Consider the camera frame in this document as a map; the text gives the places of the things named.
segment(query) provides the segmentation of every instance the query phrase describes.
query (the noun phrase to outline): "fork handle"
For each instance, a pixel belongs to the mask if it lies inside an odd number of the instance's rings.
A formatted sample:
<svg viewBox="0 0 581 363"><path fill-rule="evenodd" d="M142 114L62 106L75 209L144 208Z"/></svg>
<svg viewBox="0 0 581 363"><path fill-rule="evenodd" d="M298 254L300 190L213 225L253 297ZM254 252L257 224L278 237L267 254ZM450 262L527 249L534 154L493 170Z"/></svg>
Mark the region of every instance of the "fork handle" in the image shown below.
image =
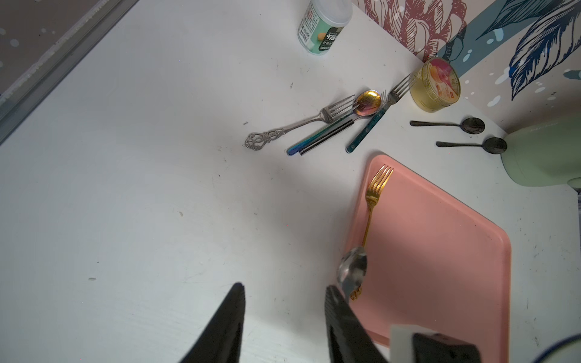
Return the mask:
<svg viewBox="0 0 581 363"><path fill-rule="evenodd" d="M321 114L316 115L315 117L305 118L302 121L296 122L294 124L290 124L281 128L273 128L272 130L268 130L266 132L251 132L248 137L246 137L246 141L244 141L244 146L252 150L260 150L264 147L264 145L268 144L271 141L274 141L285 133L294 130L295 128L304 126L306 124L310 124L313 121L323 121L323 117Z"/></svg>
<svg viewBox="0 0 581 363"><path fill-rule="evenodd" d="M353 152L353 150L355 150L357 145L359 145L361 143L361 141L365 138L365 136L367 136L367 134L369 134L371 129L379 122L379 120L387 112L387 110L390 106L391 106L391 104L388 103L387 105L385 105L384 108L379 110L379 112L377 112L375 114L375 116L373 116L373 118L369 121L369 123L365 126L365 128L359 133L359 135L357 135L357 137L353 141L351 141L351 144L345 149L345 151L347 151L348 154L351 154Z"/></svg>
<svg viewBox="0 0 581 363"><path fill-rule="evenodd" d="M367 243L367 233L369 232L369 225L371 224L371 215L373 214L373 208L367 208L369 211L369 216L367 217L367 227L365 227L365 234L363 235L363 243L361 244L365 248Z"/></svg>

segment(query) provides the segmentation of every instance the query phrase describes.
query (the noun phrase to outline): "food label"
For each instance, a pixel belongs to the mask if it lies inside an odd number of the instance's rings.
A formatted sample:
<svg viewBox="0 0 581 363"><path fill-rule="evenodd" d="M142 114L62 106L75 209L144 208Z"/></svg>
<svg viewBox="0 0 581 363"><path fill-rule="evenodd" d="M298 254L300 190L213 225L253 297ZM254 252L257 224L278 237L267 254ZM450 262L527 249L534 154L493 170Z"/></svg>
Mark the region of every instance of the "food label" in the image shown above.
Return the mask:
<svg viewBox="0 0 581 363"><path fill-rule="evenodd" d="M452 66L438 58L428 62L428 81L434 93L446 103L456 102L460 97L460 83Z"/></svg>
<svg viewBox="0 0 581 363"><path fill-rule="evenodd" d="M307 50L313 54L326 53L343 27L332 27L323 21L309 3L307 12L304 14L303 21L299 26L299 41Z"/></svg>

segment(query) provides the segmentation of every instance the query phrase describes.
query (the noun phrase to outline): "black spoon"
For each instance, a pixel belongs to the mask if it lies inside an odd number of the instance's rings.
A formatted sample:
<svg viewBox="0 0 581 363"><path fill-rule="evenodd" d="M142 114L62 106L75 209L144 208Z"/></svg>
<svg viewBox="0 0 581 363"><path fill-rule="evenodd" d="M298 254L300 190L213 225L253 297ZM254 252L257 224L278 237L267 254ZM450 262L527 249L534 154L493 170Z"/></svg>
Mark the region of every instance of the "black spoon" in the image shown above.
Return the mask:
<svg viewBox="0 0 581 363"><path fill-rule="evenodd" d="M479 146L487 153L502 154L507 150L507 142L501 138L489 138L484 140L484 143L454 143L436 141L436 146L439 148L451 148L453 146Z"/></svg>
<svg viewBox="0 0 581 363"><path fill-rule="evenodd" d="M453 123L429 123L425 121L410 121L412 126L458 126L462 131L467 132L472 135L480 134L484 131L484 121L477 117L468 117L466 120L462 121L460 125Z"/></svg>

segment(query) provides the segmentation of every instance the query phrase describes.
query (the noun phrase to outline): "mint green kettle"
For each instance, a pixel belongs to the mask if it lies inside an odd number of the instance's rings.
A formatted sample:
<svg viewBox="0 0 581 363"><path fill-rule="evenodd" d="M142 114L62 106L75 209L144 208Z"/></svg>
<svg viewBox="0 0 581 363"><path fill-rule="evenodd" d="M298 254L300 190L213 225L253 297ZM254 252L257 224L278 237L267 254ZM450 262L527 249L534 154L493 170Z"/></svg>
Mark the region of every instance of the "mint green kettle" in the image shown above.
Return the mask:
<svg viewBox="0 0 581 363"><path fill-rule="evenodd" d="M523 128L505 140L504 169L516 183L581 188L581 114Z"/></svg>

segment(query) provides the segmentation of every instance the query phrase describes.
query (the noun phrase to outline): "blue leaf pattern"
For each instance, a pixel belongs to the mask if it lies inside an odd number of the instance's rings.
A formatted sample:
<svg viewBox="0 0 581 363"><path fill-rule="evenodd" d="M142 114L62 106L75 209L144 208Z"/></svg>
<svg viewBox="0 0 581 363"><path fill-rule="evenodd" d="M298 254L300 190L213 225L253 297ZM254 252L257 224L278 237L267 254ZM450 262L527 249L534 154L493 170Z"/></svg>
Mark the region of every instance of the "blue leaf pattern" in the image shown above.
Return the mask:
<svg viewBox="0 0 581 363"><path fill-rule="evenodd" d="M496 19L480 37L494 29L544 15L558 6L558 3L560 0L507 0Z"/></svg>
<svg viewBox="0 0 581 363"><path fill-rule="evenodd" d="M512 99L581 45L581 0L560 0L533 23L510 61Z"/></svg>

